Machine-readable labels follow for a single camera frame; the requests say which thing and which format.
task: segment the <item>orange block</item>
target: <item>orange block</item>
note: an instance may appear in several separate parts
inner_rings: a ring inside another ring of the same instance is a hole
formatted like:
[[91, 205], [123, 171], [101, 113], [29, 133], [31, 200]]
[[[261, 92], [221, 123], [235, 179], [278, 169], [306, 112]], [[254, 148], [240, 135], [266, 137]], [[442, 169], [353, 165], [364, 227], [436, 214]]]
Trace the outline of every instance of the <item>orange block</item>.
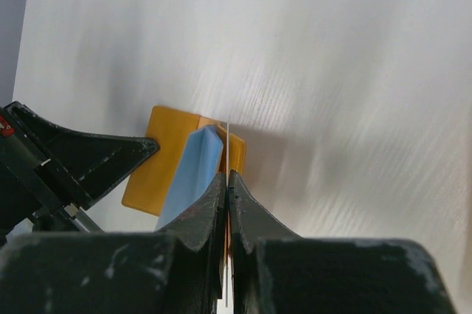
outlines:
[[[223, 141], [220, 172], [226, 172], [226, 129], [214, 119], [164, 106], [155, 106], [151, 112], [146, 137], [155, 139], [160, 150], [130, 176], [122, 205], [159, 216], [184, 152], [190, 133], [206, 125], [217, 125]], [[243, 174], [246, 143], [229, 134], [229, 165]]]

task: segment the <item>red label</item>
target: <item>red label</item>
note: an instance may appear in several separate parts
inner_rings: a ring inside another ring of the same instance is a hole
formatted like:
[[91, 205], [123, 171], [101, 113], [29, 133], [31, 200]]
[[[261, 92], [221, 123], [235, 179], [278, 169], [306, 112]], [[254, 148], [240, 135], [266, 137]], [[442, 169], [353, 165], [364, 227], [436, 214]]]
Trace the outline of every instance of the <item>red label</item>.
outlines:
[[13, 135], [15, 133], [15, 129], [10, 126], [7, 120], [0, 115], [0, 135], [3, 137], [8, 137], [9, 135]]

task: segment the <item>gray wall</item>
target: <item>gray wall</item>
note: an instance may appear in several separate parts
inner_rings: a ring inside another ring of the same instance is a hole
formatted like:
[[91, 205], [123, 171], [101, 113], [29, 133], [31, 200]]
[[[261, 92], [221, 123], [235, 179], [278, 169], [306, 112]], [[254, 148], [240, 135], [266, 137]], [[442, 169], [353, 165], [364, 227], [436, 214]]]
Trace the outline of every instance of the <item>gray wall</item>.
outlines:
[[0, 106], [12, 101], [27, 0], [0, 0]]

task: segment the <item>blue foam piece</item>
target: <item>blue foam piece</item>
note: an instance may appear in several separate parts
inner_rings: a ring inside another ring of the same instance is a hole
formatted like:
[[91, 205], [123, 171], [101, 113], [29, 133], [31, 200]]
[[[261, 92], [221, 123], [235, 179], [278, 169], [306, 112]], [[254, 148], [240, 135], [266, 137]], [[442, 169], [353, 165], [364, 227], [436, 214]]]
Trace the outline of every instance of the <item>blue foam piece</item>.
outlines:
[[189, 135], [156, 230], [168, 224], [203, 195], [215, 177], [222, 152], [223, 142], [216, 133], [216, 126], [205, 126]]

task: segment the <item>white surface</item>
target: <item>white surface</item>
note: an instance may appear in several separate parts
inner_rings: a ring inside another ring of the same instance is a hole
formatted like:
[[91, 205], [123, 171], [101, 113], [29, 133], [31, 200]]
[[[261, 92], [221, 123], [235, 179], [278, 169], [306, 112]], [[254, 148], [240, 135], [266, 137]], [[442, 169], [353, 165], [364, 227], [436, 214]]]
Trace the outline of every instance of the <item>white surface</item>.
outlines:
[[[96, 133], [142, 135], [156, 104], [231, 114], [281, 221], [417, 240], [466, 313], [471, 23], [471, 0], [27, 0], [14, 95]], [[151, 230], [122, 191], [96, 221]]]

